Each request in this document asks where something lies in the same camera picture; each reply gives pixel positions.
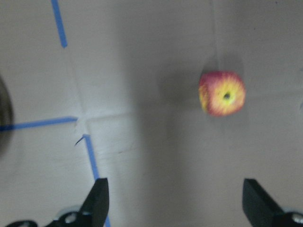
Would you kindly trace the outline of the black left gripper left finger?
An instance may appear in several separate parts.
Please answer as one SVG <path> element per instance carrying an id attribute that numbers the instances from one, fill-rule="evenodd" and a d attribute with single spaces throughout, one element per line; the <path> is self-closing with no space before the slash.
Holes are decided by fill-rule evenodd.
<path id="1" fill-rule="evenodd" d="M 106 178 L 95 181 L 79 211 L 63 214 L 53 227 L 102 227 L 109 211 L 109 187 Z"/>

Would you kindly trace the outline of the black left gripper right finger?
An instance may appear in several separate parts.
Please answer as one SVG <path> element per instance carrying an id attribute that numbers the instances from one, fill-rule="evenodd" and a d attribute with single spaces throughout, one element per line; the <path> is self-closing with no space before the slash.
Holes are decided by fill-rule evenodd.
<path id="1" fill-rule="evenodd" d="M 284 211 L 255 179 L 244 179 L 242 209 L 253 227 L 301 227 L 303 214 Z"/>

